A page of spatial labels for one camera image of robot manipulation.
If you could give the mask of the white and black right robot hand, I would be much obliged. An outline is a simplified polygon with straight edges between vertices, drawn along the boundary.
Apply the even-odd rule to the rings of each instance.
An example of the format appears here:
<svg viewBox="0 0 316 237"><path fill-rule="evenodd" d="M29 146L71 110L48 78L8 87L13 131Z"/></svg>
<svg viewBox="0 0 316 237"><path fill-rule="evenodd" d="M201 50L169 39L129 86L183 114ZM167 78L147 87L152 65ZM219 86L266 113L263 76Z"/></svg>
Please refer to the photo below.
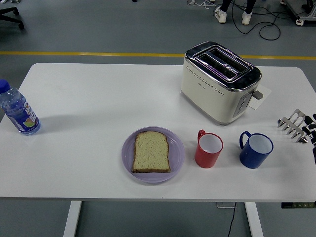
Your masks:
<svg viewBox="0 0 316 237"><path fill-rule="evenodd" d="M302 127L302 130L309 137L313 145L313 155L316 162L316 122L310 116L305 116L304 122L306 125Z"/></svg>

